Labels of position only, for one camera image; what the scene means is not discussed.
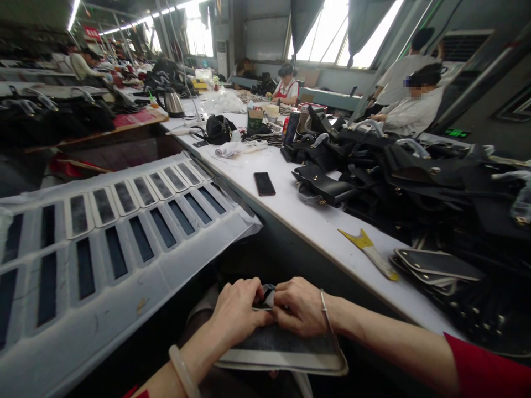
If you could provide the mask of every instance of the white shirt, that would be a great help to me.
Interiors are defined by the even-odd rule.
[[[408,88],[404,80],[422,67],[430,64],[441,63],[440,59],[427,55],[408,55],[396,61],[389,67],[387,72],[378,82],[379,86],[384,87],[376,103],[378,105],[390,105],[401,101],[408,95]]]
[[[281,80],[280,83],[278,83],[275,92],[273,93],[273,97],[275,97],[278,92],[280,92],[282,95],[285,95],[286,98],[298,97],[299,84],[297,83],[297,80],[295,80],[294,77],[291,78],[291,81],[287,86],[284,86]]]
[[[61,73],[73,73],[72,63],[70,62],[70,56],[64,55],[63,53],[52,53],[51,58],[54,60],[57,65],[57,69]]]
[[[103,73],[95,71],[94,69],[90,69],[89,65],[87,64],[87,61],[85,61],[85,59],[80,54],[72,54],[70,56],[70,61],[72,62],[72,70],[74,71],[76,79],[78,80],[83,80],[87,76],[105,76]]]
[[[383,108],[380,113],[387,115],[383,129],[400,135],[422,133],[435,119],[443,93],[444,87],[437,87],[420,99],[403,99]]]

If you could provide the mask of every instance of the fluorescent light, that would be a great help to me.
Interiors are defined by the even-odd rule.
[[[81,0],[74,0],[74,7],[72,8],[72,14],[70,14],[70,21],[68,22],[68,27],[66,28],[66,30],[68,31],[72,30],[72,26],[74,25],[74,21],[76,20],[77,9],[79,8],[80,2]]]
[[[189,5],[193,4],[193,3],[199,4],[199,3],[202,3],[202,2],[205,2],[205,1],[207,1],[207,0],[191,0],[191,1],[183,3],[183,4],[178,4],[177,5],[177,9],[183,9],[186,6],[189,6]]]
[[[194,4],[194,3],[199,4],[199,3],[202,3],[202,2],[205,2],[205,1],[207,1],[207,0],[191,0],[191,1],[188,1],[188,2],[183,3],[183,4],[179,4],[177,7],[170,7],[170,8],[163,9],[161,11],[161,13],[162,13],[162,15],[166,15],[166,14],[169,14],[170,12],[175,11],[176,9],[183,9],[186,6],[190,5],[190,4]],[[100,36],[111,34],[111,33],[114,33],[114,32],[118,32],[119,30],[127,30],[127,29],[130,29],[130,28],[138,25],[138,24],[141,24],[141,23],[149,21],[150,18],[158,18],[158,17],[160,17],[159,13],[153,13],[153,14],[151,14],[148,17],[139,19],[136,22],[131,22],[131,24],[129,24],[129,25],[124,25],[124,26],[121,26],[121,27],[119,27],[117,29],[112,29],[112,30],[108,30],[106,32],[100,33]]]

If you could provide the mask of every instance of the green display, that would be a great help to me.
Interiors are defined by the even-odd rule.
[[[457,139],[465,139],[467,138],[471,132],[466,132],[463,130],[458,129],[448,129],[444,132],[444,135],[447,135],[448,137],[457,138]]]

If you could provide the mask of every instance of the yellow tool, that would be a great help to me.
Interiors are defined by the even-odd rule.
[[[352,236],[345,231],[338,229],[348,240],[355,244],[359,250],[362,250],[367,257],[370,258],[372,263],[380,270],[387,279],[397,281],[399,279],[397,272],[391,267],[391,265],[385,261],[380,253],[374,247],[374,243],[369,239],[365,231],[362,229],[361,234],[358,236]]]

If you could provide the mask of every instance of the gray curtain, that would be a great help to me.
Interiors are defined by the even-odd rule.
[[[297,61],[297,53],[310,33],[323,3],[324,0],[291,0],[291,40],[294,50],[292,63]]]
[[[353,57],[371,38],[393,3],[394,0],[350,0],[348,2],[348,52],[350,58],[347,67],[352,66]]]

